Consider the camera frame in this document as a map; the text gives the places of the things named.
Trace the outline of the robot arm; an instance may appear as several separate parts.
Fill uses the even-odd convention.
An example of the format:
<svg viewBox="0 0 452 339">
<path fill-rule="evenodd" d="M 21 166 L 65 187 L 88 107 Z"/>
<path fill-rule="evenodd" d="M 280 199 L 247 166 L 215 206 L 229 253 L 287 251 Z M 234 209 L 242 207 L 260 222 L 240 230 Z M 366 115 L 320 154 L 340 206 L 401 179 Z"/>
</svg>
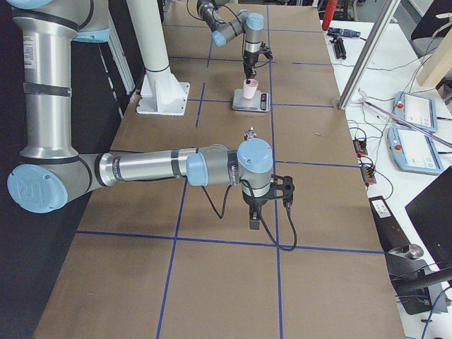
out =
<svg viewBox="0 0 452 339">
<path fill-rule="evenodd" d="M 23 165 L 8 176 L 11 198 L 33 213 L 50 213 L 103 186 L 186 177 L 192 186 L 241 185 L 249 205 L 250 229 L 263 225 L 261 206 L 276 199 L 271 147 L 250 128 L 238 150 L 223 145 L 125 155 L 82 154 L 71 144 L 71 42 L 109 40 L 108 1 L 6 1 L 23 33 L 27 145 Z M 126 1 L 144 63 L 145 108 L 141 114 L 181 116 L 189 83 L 170 69 L 157 1 Z M 258 55 L 270 52 L 261 41 L 263 16 L 240 10 L 222 20 L 216 1 L 197 1 L 197 19 L 212 30 L 219 47 L 244 35 L 246 84 L 254 77 Z M 222 206 L 221 219 L 225 210 Z"/>
<path fill-rule="evenodd" d="M 217 47 L 224 47 L 234 38 L 243 36 L 242 61 L 245 83 L 250 84 L 256 76 L 259 56 L 265 54 L 271 58 L 271 52 L 261 39 L 264 22 L 263 15 L 242 9 L 234 14 L 231 21 L 224 21 L 218 13 L 218 6 L 214 1 L 197 1 L 198 16 L 210 28 L 213 42 Z"/>
</svg>

